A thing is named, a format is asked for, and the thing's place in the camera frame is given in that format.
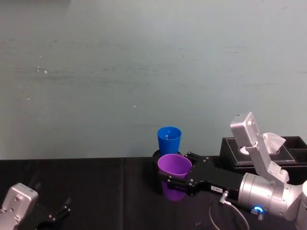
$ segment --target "cup rim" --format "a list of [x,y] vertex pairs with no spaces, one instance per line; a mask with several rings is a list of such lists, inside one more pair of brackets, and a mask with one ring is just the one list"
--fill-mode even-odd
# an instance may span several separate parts
[[167,172],[167,171],[165,171],[165,170],[163,170],[163,169],[160,168],[160,166],[159,166],[160,160],[161,160],[163,157],[167,157],[168,155],[175,155],[176,157],[184,158],[185,160],[187,160],[187,161],[189,162],[190,166],[192,167],[192,162],[191,162],[189,159],[185,158],[185,157],[182,156],[182,155],[176,154],[176,153],[170,153],[170,154],[163,155],[162,157],[159,158],[158,164],[157,164],[159,170],[162,170],[162,171],[164,171],[164,172],[166,172],[166,173],[169,173],[169,174],[172,174],[172,175],[174,175],[174,176],[184,176],[184,175],[186,175],[187,173],[176,174],[176,173]]
[[178,128],[178,127],[176,127],[176,126],[164,126],[164,127],[161,127],[161,128],[158,129],[157,136],[158,136],[159,138],[163,138],[162,136],[159,135],[159,131],[160,131],[161,129],[163,129],[163,128],[174,128],[174,129],[177,129],[177,130],[180,132],[180,135],[179,135],[178,137],[176,137],[176,138],[170,138],[170,139],[168,139],[168,140],[176,140],[176,139],[180,138],[181,135],[182,135],[182,132],[181,132],[180,128]]

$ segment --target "white tissue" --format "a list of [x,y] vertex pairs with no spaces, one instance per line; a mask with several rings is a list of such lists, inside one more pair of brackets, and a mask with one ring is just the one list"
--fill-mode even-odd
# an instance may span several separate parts
[[273,133],[264,133],[262,136],[269,154],[277,153],[279,148],[286,141],[284,138]]

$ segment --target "blue led light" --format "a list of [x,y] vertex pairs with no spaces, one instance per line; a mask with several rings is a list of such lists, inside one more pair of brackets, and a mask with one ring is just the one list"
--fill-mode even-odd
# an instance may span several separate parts
[[255,206],[254,210],[258,211],[258,212],[263,212],[263,208],[259,207],[259,206]]

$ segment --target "white label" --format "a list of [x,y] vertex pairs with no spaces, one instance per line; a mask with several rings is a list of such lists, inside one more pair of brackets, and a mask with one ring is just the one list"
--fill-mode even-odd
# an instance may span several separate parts
[[219,192],[219,193],[223,193],[223,190],[221,188],[218,188],[218,187],[214,187],[211,185],[211,190],[213,191],[216,191],[216,192]]

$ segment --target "plastic cup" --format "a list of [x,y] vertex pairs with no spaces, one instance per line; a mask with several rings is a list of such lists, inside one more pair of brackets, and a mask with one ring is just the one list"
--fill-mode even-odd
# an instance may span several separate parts
[[178,153],[181,139],[181,131],[176,127],[163,127],[158,130],[158,143],[160,156]]
[[[192,163],[185,157],[179,154],[167,154],[158,160],[159,171],[165,172],[171,176],[186,178]],[[184,196],[185,193],[169,189],[167,187],[167,182],[162,181],[162,190],[164,196],[172,201],[179,201]]]

